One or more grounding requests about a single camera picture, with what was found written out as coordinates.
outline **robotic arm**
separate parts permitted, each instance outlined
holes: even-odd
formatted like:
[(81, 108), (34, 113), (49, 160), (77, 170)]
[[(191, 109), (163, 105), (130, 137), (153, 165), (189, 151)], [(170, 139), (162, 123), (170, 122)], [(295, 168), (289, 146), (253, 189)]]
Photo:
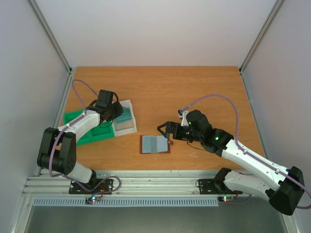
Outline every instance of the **robotic arm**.
[[(287, 169), (259, 154), (251, 151), (241, 143), (240, 149), (234, 140), (233, 135), (228, 132), (212, 128), (207, 117), (198, 110), (191, 112), (178, 111), (181, 123), (168, 121), (158, 126), (157, 130), (166, 138), (173, 134), (173, 139), (183, 140), (192, 143), (200, 142), (201, 146), (210, 153), (229, 159), (246, 170), (252, 172), (256, 177), (250, 177), (222, 168), (214, 178), (215, 186), (220, 192), (226, 190), (239, 190), (244, 193), (256, 195), (265, 200), (285, 215), (292, 215), (297, 207), (304, 190), (294, 182), (285, 178), (278, 172), (281, 171), (304, 185), (302, 171), (296, 167)], [(246, 153), (252, 153), (257, 159)], [(275, 170), (265, 166), (263, 161)]]
[[(44, 131), (37, 158), (38, 166), (49, 169), (52, 155), (52, 171), (67, 175), (93, 189), (97, 184), (96, 172), (76, 161), (76, 142), (92, 128), (104, 121), (112, 121), (122, 113), (123, 108), (117, 94), (100, 90), (97, 100), (94, 100), (76, 119), (57, 129), (47, 128)], [(61, 148), (57, 150), (55, 146), (59, 144)]]

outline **thin black wire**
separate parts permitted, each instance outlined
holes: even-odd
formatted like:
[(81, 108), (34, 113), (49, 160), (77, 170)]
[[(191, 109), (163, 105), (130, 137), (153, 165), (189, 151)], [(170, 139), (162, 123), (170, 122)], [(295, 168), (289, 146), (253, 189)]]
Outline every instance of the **thin black wire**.
[(197, 150), (204, 150), (204, 149), (200, 149), (200, 148), (197, 148), (197, 147), (193, 147), (193, 146), (191, 146), (190, 144), (189, 144), (189, 142), (187, 141), (187, 145), (188, 146), (190, 146), (190, 147), (192, 147), (192, 148), (195, 148), (195, 149), (197, 149)]
[(107, 125), (107, 126), (105, 126), (105, 127), (102, 127), (102, 126), (101, 126), (102, 124), (100, 124), (99, 127), (102, 128), (102, 129), (108, 128), (108, 127), (110, 127), (110, 126), (112, 125), (113, 121), (114, 121), (114, 119), (111, 121), (111, 124), (110, 124), (110, 125)]

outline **gray wall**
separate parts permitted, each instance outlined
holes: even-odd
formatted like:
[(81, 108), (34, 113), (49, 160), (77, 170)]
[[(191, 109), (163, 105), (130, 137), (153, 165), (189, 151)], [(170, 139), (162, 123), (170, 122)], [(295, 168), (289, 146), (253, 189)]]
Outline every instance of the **gray wall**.
[[(300, 168), (311, 188), (311, 1), (285, 1), (244, 78), (268, 158)], [(311, 210), (296, 212), (310, 232)]]
[(240, 66), (275, 0), (37, 0), (76, 66)]
[(38, 171), (65, 68), (26, 0), (0, 1), (0, 232), (9, 231), (27, 176)]

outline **green tray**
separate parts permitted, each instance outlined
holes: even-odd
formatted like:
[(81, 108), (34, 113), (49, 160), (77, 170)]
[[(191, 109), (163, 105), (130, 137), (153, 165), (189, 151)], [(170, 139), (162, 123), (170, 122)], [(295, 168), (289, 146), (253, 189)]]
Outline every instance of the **green tray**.
[[(64, 114), (64, 123), (67, 124), (68, 122), (72, 121), (76, 117), (78, 117), (83, 110), (78, 110), (74, 112), (69, 112)], [(107, 138), (112, 138), (115, 136), (113, 133), (111, 122), (105, 122), (101, 124), (101, 128), (99, 126), (96, 126), (95, 128), (88, 131), (86, 134), (83, 135), (77, 142), (77, 145), (83, 145), (90, 142), (96, 142), (99, 140), (104, 140)]]

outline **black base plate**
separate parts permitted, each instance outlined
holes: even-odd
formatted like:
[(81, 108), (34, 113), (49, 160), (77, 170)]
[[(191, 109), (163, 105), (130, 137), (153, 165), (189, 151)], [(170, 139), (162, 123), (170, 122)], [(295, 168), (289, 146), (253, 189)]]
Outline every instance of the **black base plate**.
[[(93, 193), (100, 193), (102, 188), (98, 187), (92, 192), (87, 192), (83, 188), (81, 188), (76, 183), (71, 183), (73, 188), (69, 188), (69, 194), (93, 194)], [(107, 179), (101, 183), (101, 186), (105, 188), (105, 191), (111, 191), (113, 189), (113, 179)]]
[(213, 179), (199, 179), (196, 184), (195, 184), (199, 190), (200, 194), (242, 194), (243, 192), (241, 191), (231, 191), (231, 190), (226, 190), (223, 192), (218, 191), (218, 189), (215, 187), (215, 183)]

